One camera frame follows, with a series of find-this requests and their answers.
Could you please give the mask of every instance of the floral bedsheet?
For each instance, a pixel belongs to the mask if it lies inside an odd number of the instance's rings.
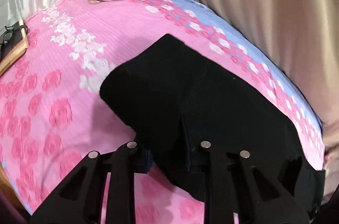
[[[257,88],[295,124],[306,158],[322,169],[317,117],[284,74],[243,36],[192,0],[61,0],[26,21],[29,48],[0,79],[0,161],[30,213],[92,150],[133,139],[101,101],[116,66],[171,33]],[[153,167],[136,175],[139,224],[203,223],[203,203]]]

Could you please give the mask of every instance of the white flower pattern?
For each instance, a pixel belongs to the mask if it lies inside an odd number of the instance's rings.
[[[166,9],[166,10],[168,10],[168,11],[173,11],[174,10],[174,8],[172,6],[169,6],[169,5],[162,5],[161,7]]]
[[[83,60],[81,68],[88,69],[92,75],[80,75],[80,88],[87,89],[89,92],[99,93],[100,86],[109,73],[115,68],[114,64],[109,64],[105,58],[98,58],[98,54],[104,53],[106,44],[93,41],[95,36],[82,29],[81,33],[76,35],[77,29],[71,24],[72,17],[68,14],[57,11],[57,7],[52,7],[41,11],[44,16],[42,22],[50,24],[50,28],[55,28],[55,33],[59,35],[52,36],[50,41],[63,46],[69,45],[74,52],[69,56],[74,60]]]
[[[215,26],[214,26],[214,29],[215,29],[215,31],[216,31],[217,33],[220,33],[220,34],[225,35],[225,32],[224,32],[223,29],[221,29],[221,28],[219,28],[219,27],[215,27]]]
[[[191,22],[190,24],[189,24],[194,30],[196,30],[196,31],[202,31],[202,29],[200,28],[200,26],[199,26],[199,24],[197,24],[197,23],[194,23],[194,22]]]
[[[223,39],[218,39],[219,43],[224,46],[224,47],[227,47],[228,49],[231,48],[230,44],[228,43],[228,41],[226,40],[223,40]]]
[[[186,12],[187,14],[189,14],[189,16],[192,17],[192,18],[195,18],[195,17],[196,17],[195,13],[194,13],[193,11],[191,11],[191,10],[185,10],[185,12]]]
[[[153,7],[150,5],[146,6],[146,9],[150,11],[151,13],[159,13],[159,10],[156,7]]]

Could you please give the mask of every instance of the silver rivet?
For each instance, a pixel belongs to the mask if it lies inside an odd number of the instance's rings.
[[[94,158],[97,158],[99,155],[99,153],[97,151],[91,151],[89,154],[88,154],[88,157],[91,158],[91,159],[94,159]]]
[[[209,141],[202,141],[200,143],[200,146],[202,146],[203,148],[209,148],[211,147],[211,143]]]
[[[136,142],[133,142],[133,141],[127,143],[127,147],[128,147],[128,148],[136,148],[137,145],[138,145],[138,144],[137,144]]]
[[[250,157],[250,153],[248,151],[241,151],[240,156],[242,158],[248,158],[248,157]]]

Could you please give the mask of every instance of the black cloth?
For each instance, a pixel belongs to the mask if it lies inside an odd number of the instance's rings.
[[[320,206],[324,172],[305,159],[292,121],[175,37],[165,35],[113,70],[100,96],[153,152],[167,178],[194,198],[204,201],[204,176],[188,168],[202,163],[196,150],[209,141],[230,154],[249,151],[308,213]]]

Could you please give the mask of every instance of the eyeglasses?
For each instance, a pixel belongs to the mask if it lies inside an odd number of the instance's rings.
[[[26,33],[28,32],[28,27],[26,25],[20,25],[18,27],[14,26],[5,26],[6,32],[3,34],[1,45],[7,46],[13,38],[14,31],[25,28]]]

